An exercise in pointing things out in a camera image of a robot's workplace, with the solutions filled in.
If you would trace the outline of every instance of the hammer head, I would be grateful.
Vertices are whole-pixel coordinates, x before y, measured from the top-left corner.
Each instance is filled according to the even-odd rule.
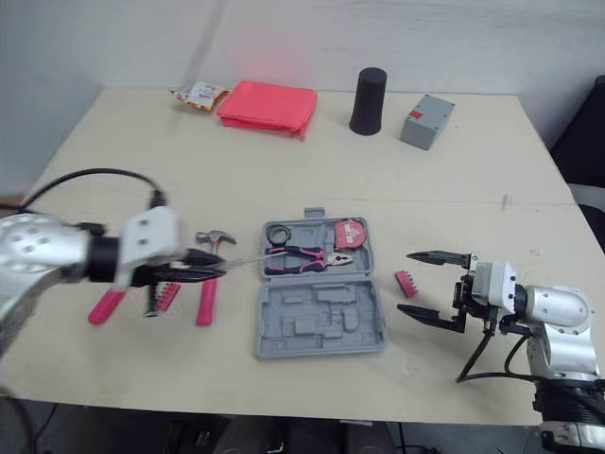
[[[211,230],[210,232],[197,232],[196,241],[197,243],[221,243],[223,241],[227,241],[231,244],[237,244],[235,238],[223,232],[222,230]]]

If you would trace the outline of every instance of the black chair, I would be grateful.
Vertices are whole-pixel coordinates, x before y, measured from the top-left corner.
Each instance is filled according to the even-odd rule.
[[[605,76],[550,153],[605,251]]]

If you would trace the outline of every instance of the robotic arm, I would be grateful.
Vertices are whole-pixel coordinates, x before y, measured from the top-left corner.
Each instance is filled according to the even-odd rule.
[[[443,265],[460,265],[468,272],[456,283],[453,306],[458,314],[443,320],[436,310],[398,305],[421,323],[464,332],[466,315],[484,322],[484,338],[457,378],[521,378],[535,384],[533,408],[543,416],[543,447],[556,453],[605,453],[603,380],[591,341],[594,310],[577,288],[521,286],[509,262],[479,262],[474,253],[442,251],[412,253],[408,257]],[[511,351],[504,373],[468,375],[496,327],[503,334],[523,336]],[[510,361],[527,341],[531,375],[510,371]]]
[[[43,187],[20,211],[49,188],[77,176],[113,173],[119,169],[89,169],[66,175]],[[129,287],[148,287],[148,306],[155,306],[161,282],[201,282],[225,274],[216,255],[185,249],[181,223],[165,206],[163,193],[154,190],[151,208],[128,219],[121,237],[105,235],[100,224],[71,225],[57,218],[23,213],[0,218],[0,358],[33,313],[47,288],[59,283],[112,283],[106,298],[113,307]],[[181,262],[172,268],[172,262]]]

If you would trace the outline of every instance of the gray box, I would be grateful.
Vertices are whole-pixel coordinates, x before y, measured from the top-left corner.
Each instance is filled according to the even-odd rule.
[[[269,222],[263,228],[261,250],[272,246],[266,233],[275,225],[290,230],[289,245],[335,249],[335,224],[346,218],[326,218],[322,208],[305,209],[304,219]],[[256,354],[259,358],[370,353],[387,346],[387,324],[378,286],[370,278],[373,269],[368,223],[363,224],[366,242],[347,251],[354,262],[321,272],[267,275],[265,267],[298,267],[295,256],[267,257],[258,306]]]
[[[406,118],[401,141],[414,147],[430,149],[447,125],[455,104],[424,95]]]

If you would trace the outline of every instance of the pink screwdriver handle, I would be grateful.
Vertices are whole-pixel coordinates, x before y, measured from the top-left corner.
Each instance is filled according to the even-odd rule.
[[[201,287],[197,326],[210,326],[215,312],[215,296],[218,279],[205,281]]]
[[[88,314],[88,322],[90,324],[103,324],[106,322],[125,295],[125,290],[107,290],[95,308]]]

